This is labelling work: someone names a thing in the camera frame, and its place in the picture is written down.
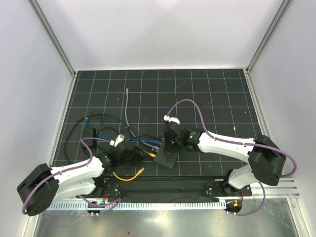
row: black grid mat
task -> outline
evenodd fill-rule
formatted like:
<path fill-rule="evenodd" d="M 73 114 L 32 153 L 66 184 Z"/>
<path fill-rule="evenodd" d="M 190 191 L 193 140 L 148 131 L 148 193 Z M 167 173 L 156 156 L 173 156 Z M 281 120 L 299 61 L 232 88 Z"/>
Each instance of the black grid mat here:
<path fill-rule="evenodd" d="M 99 111 L 125 120 L 126 88 L 129 89 L 128 121 L 138 135 L 162 137 L 163 116 L 176 101 L 184 98 L 193 99 L 200 106 L 206 127 L 211 132 L 240 138 L 255 138 L 261 134 L 241 69 L 81 71 L 72 93 L 53 166 L 68 164 L 63 146 L 79 118 Z M 189 102 L 180 104 L 171 116 L 177 117 L 188 128 L 202 128 L 198 113 Z M 101 120 L 95 117 L 90 122 L 98 130 Z M 67 144 L 71 161 L 88 158 L 79 143 L 85 126 L 82 121 Z M 103 126 L 119 131 L 126 129 L 113 118 L 104 118 Z M 110 130 L 102 131 L 101 135 L 116 136 Z M 107 144 L 100 143 L 100 146 L 106 147 Z M 117 174 L 135 175 L 137 170 L 144 167 L 142 175 L 150 176 L 225 175 L 229 169 L 242 165 L 240 160 L 218 154 L 182 152 L 173 170 L 148 159 L 137 167 L 123 165 Z"/>

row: white cable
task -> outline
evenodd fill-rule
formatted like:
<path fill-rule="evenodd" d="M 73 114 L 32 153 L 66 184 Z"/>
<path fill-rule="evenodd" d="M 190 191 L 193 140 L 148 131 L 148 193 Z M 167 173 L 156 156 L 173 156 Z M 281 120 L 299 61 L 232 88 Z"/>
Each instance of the white cable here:
<path fill-rule="evenodd" d="M 128 129 L 129 129 L 130 133 L 131 133 L 134 137 L 136 137 L 136 135 L 135 135 L 135 134 L 133 133 L 133 131 L 130 129 L 130 126 L 129 126 L 129 123 L 128 123 L 128 120 L 127 120 L 127 103 L 128 103 L 128 88 L 126 88 L 125 120 L 126 120 L 126 124 L 127 124 L 127 126 L 128 126 Z M 157 147 L 157 146 L 153 146 L 153 145 L 148 144 L 148 143 L 146 143 L 146 142 L 142 142 L 142 143 L 145 144 L 145 145 L 147 145 L 147 146 L 149 146 L 149 147 L 151 147 L 151 148 L 154 148 L 154 149 L 156 149 L 156 150 L 159 150 L 159 147 Z"/>

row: reflective floor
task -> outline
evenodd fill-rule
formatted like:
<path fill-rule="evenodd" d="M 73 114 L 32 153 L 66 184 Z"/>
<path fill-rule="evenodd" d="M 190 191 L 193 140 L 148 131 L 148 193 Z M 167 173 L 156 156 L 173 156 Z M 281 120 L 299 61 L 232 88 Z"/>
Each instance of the reflective floor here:
<path fill-rule="evenodd" d="M 260 199 L 246 199 L 242 212 Z M 223 210 L 117 211 L 88 216 L 85 211 L 46 211 L 37 237 L 297 237 L 286 199 L 268 199 L 258 213 L 237 217 Z"/>

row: yellow cable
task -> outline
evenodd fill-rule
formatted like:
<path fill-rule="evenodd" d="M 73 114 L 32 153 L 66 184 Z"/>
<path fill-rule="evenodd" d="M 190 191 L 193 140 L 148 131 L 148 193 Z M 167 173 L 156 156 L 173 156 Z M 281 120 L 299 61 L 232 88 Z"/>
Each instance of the yellow cable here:
<path fill-rule="evenodd" d="M 143 151 L 143 152 L 147 153 L 148 155 L 150 155 L 150 156 L 153 157 L 153 158 L 156 157 L 156 155 L 155 155 L 154 153 L 149 153 L 149 152 L 146 152 L 146 151 Z"/>
<path fill-rule="evenodd" d="M 118 175 L 115 174 L 115 172 L 113 172 L 113 174 L 114 174 L 114 176 L 117 177 L 119 180 L 122 180 L 122 181 L 131 181 L 131 180 L 135 179 L 138 175 L 140 175 L 140 174 L 144 171 L 144 169 L 145 169 L 145 168 L 141 168 L 141 169 L 137 172 L 137 174 L 136 174 L 134 177 L 130 178 L 130 179 L 122 179 L 122 178 L 118 177 Z"/>

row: white backdrop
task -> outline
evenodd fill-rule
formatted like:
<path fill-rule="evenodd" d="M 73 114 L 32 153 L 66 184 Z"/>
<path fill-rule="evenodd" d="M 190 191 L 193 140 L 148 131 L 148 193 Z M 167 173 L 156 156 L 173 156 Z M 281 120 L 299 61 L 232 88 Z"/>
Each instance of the white backdrop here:
<path fill-rule="evenodd" d="M 246 67 L 281 0 L 39 0 L 76 70 Z"/>
<path fill-rule="evenodd" d="M 71 76 L 26 0 L 0 1 L 0 52 L 0 235 L 20 237 L 16 188 L 49 161 Z"/>
<path fill-rule="evenodd" d="M 252 71 L 272 137 L 297 161 L 295 183 L 316 235 L 316 2 L 295 0 Z M 292 169 L 286 162 L 286 172 Z"/>

